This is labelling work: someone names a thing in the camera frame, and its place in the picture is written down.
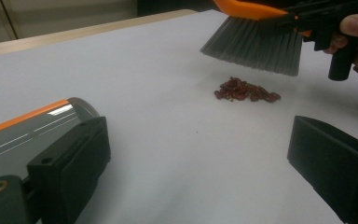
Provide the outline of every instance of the white table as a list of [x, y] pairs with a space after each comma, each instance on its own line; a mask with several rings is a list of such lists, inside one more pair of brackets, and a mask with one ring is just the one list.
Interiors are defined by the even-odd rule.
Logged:
[[[358, 138], [358, 75], [327, 78], [303, 46], [298, 77], [200, 53], [207, 11], [0, 55], [0, 122], [80, 97], [107, 117], [112, 161], [78, 223], [341, 223], [286, 159], [295, 115]], [[279, 102], [219, 101], [240, 77]]]

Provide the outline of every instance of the gray bristles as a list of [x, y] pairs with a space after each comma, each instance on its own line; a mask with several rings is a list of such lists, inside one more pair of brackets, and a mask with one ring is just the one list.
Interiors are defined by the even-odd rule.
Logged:
[[301, 44], [298, 33], [260, 37], [257, 21], [228, 17], [200, 51], [219, 60], [294, 77]]

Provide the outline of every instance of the table surface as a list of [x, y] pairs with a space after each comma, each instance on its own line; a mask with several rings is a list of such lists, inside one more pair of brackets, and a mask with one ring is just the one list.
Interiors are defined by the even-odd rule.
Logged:
[[155, 21], [164, 21], [190, 15], [196, 13], [196, 11], [190, 9], [182, 9], [177, 11], [165, 12], [156, 15], [144, 16], [134, 19], [128, 19], [124, 21], [114, 21], [104, 24], [94, 25], [90, 27], [84, 27], [74, 30], [68, 30], [58, 32], [49, 35], [39, 35], [18, 40], [12, 40], [0, 43], [0, 54], [15, 52], [24, 49], [32, 49], [49, 44], [59, 43], [66, 40], [71, 40], [87, 35], [97, 35], [108, 31], [114, 31], [118, 29], [128, 28], [132, 26], [148, 24]]
[[[0, 122], [80, 97], [108, 122], [112, 160], [77, 223], [341, 223], [286, 159], [295, 115], [358, 138], [358, 75], [327, 78], [303, 45], [298, 77], [221, 62], [200, 48], [216, 11], [0, 53]], [[239, 77], [279, 102], [216, 100]]]

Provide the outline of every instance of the black handle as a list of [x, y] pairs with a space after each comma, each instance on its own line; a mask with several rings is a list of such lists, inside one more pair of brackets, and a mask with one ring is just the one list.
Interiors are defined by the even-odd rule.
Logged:
[[343, 81], [348, 78], [357, 50], [358, 37], [347, 36], [348, 45], [333, 54], [328, 77], [331, 80]]

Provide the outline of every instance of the orange stripe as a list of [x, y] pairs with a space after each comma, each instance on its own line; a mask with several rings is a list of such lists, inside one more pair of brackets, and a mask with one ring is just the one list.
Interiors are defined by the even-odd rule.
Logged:
[[222, 12], [231, 17], [239, 17], [258, 21], [260, 19], [278, 17], [287, 14], [286, 11], [275, 7], [267, 7], [255, 3], [240, 2], [237, 0], [214, 0]]
[[304, 31], [304, 32], [301, 32], [301, 34], [306, 37], [310, 37], [310, 35], [312, 34], [312, 31]]
[[62, 105], [67, 105], [67, 104], [69, 104], [68, 101], [66, 101], [66, 100], [60, 100], [60, 101], [58, 101], [58, 102], [56, 102], [56, 103], [53, 103], [53, 104], [51, 104], [51, 105], [46, 105], [46, 106], [44, 106], [44, 107], [42, 107], [42, 108], [39, 108], [39, 109], [36, 109], [36, 110], [34, 110], [34, 111], [30, 112], [30, 113], [27, 113], [27, 114], [21, 115], [21, 116], [19, 116], [19, 117], [17, 117], [17, 118], [10, 119], [10, 120], [8, 120], [8, 121], [5, 121], [5, 122], [3, 122], [3, 123], [0, 123], [0, 131], [3, 130], [3, 129], [5, 129], [5, 128], [7, 128], [7, 127], [12, 126], [12, 125], [18, 124], [18, 123], [20, 123], [20, 122], [22, 122], [22, 121], [24, 121], [24, 120], [33, 118], [33, 117], [35, 117], [35, 116], [37, 116], [37, 115], [46, 113], [46, 112], [48, 112], [49, 110], [52, 110], [52, 109], [54, 109], [54, 108], [57, 108], [57, 107], [62, 106]]

